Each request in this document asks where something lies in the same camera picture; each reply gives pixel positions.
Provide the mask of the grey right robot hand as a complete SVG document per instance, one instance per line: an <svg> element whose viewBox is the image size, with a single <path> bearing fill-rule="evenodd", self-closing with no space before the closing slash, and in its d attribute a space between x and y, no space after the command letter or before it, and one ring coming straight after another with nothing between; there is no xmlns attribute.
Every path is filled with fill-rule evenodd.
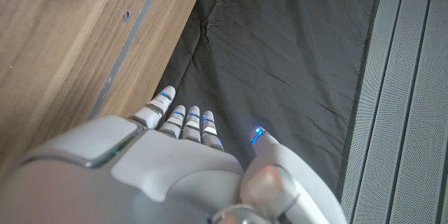
<svg viewBox="0 0 448 224"><path fill-rule="evenodd" d="M128 118L51 139L1 180L2 223L344 223L319 175L268 131L243 169L214 115L172 107L167 86Z"/></svg>

